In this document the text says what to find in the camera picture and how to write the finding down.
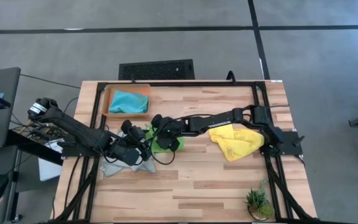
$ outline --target green cloth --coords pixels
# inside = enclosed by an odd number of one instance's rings
[[[116,90],[109,107],[109,113],[146,113],[149,96]]]
[[[146,124],[146,129],[149,130],[148,133],[146,133],[146,139],[150,139],[153,135],[154,135],[154,131],[151,127],[151,125]],[[153,144],[152,144],[152,152],[172,152],[169,149],[162,149],[156,142],[155,140],[157,140],[157,138],[154,139]],[[178,138],[179,141],[179,147],[177,149],[177,151],[182,150],[185,148],[185,140],[183,137]]]

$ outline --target small plant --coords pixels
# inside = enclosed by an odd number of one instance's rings
[[[252,190],[247,195],[248,212],[256,220],[264,221],[274,214],[274,208],[267,200],[264,180],[258,190]]]

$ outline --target yellow cloth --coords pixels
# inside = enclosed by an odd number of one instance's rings
[[[233,129],[225,125],[209,130],[212,142],[219,144],[224,156],[230,162],[243,158],[264,144],[264,137],[249,129]]]

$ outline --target wooden tabletop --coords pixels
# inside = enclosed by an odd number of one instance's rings
[[[97,81],[82,83],[75,119],[89,125]],[[287,105],[282,82],[266,81],[270,105]],[[141,128],[160,113],[177,118],[189,114],[217,114],[253,103],[252,91],[246,86],[152,87],[150,117],[131,118]],[[272,108],[274,124],[283,130],[294,128],[289,107]],[[99,125],[100,114],[96,124]],[[108,119],[110,131],[117,132],[123,119]],[[160,161],[170,161],[172,154],[158,154]],[[63,164],[55,198],[56,214],[63,210],[68,179],[76,158]],[[303,164],[293,156],[282,156],[289,191],[315,217],[313,200]],[[75,169],[69,193],[74,196],[80,179],[82,159]],[[154,162],[156,173],[123,170],[106,178],[99,171],[93,201],[92,222],[251,222],[246,210],[246,195],[267,178],[264,158],[259,151],[228,162],[208,133],[185,138],[185,149],[175,161],[163,166]],[[285,207],[278,191],[282,217]],[[80,218],[85,216],[85,193]]]

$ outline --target floor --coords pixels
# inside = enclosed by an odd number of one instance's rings
[[[254,4],[260,26],[336,30],[261,30],[261,61],[252,30],[0,34],[0,68],[80,86],[117,79],[120,63],[192,58],[197,79],[222,79],[233,70],[237,79],[283,80],[295,126],[306,136],[302,147],[319,218],[358,223],[358,128],[347,123],[358,117],[358,30],[336,27],[358,25],[358,1]],[[252,26],[252,19],[245,0],[0,0],[0,30],[172,26]],[[78,90],[21,77],[14,114],[25,122],[29,106],[43,96],[65,106]],[[74,110],[75,103],[68,113]],[[37,161],[27,166],[37,170]],[[56,184],[27,186],[19,199],[21,223],[48,219]]]

